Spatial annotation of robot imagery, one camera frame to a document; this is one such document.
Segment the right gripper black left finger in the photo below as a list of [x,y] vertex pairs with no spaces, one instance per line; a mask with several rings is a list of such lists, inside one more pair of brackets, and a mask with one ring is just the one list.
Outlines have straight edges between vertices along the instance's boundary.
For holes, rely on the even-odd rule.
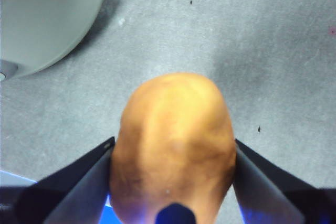
[[109,193],[110,137],[34,183],[1,172],[1,223],[99,223]]

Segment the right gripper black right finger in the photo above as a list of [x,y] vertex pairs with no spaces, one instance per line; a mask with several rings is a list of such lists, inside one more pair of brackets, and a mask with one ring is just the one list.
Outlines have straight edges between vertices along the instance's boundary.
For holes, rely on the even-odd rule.
[[244,223],[335,223],[335,188],[316,188],[236,141],[233,187]]

